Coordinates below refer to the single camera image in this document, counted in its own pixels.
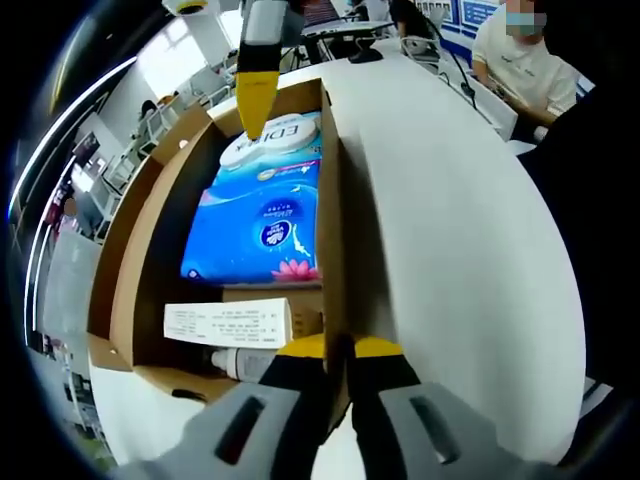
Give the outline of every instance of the tissue package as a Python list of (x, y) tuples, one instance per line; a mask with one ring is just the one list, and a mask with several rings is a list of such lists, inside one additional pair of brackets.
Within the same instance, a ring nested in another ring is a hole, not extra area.
[(271, 120), (238, 137), (200, 199), (181, 275), (214, 285), (318, 282), (319, 112)]

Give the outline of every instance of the office desk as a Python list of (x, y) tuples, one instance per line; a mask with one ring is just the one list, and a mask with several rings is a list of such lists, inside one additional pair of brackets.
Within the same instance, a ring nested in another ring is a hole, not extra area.
[[(348, 209), (362, 207), (367, 224), (346, 252), (367, 285), (354, 298), (364, 319), (354, 328), (398, 340), (421, 379), (493, 420), (504, 447), (557, 461), (580, 413), (584, 332), (569, 259), (536, 187), (463, 99), (402, 55), (310, 66), (280, 86), (317, 77), (360, 179)], [(130, 373), (93, 369), (92, 381), (120, 462), (175, 444), (177, 424), (200, 408)], [(121, 381), (132, 386), (112, 383)], [(138, 390), (145, 396), (134, 400)]]

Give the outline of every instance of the window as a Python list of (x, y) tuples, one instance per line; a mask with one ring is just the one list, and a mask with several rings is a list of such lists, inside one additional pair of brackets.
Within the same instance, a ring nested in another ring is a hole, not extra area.
[(172, 94), (207, 66), (184, 19), (176, 18), (138, 56), (142, 74), (158, 98)]
[(220, 24), (222, 30), (229, 40), (231, 48), (240, 47), (240, 35), (242, 35), (242, 2), (238, 10), (222, 12), (220, 14)]

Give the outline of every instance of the cardboard divider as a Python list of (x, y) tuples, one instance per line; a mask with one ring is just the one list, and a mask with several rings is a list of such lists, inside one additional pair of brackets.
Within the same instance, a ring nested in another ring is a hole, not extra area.
[[(292, 308), (323, 314), (326, 344), (346, 331), (340, 163), (330, 103), (320, 80), (281, 90), (270, 118), (321, 110), (323, 159), (318, 182), (316, 245), (322, 288), (291, 290), (215, 288), (180, 277), (180, 264), (202, 191), (219, 168), (229, 138), (242, 132), (236, 110), (215, 120), (188, 112), (167, 134), (123, 199), (96, 272), (89, 333), (96, 366), (129, 369), (176, 396), (215, 401), (235, 383), (201, 375), (203, 348), (164, 338), (164, 305), (286, 297)], [(177, 148), (180, 140), (188, 145)], [(327, 368), (332, 375), (331, 355)], [(338, 377), (341, 372), (336, 368)]]

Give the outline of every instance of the white bottle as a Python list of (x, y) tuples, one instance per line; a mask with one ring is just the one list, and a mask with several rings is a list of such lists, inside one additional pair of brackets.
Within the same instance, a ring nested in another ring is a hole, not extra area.
[(223, 348), (211, 354), (211, 363), (226, 372), (230, 378), (258, 383), (271, 365), (276, 352), (277, 350), (255, 348)]

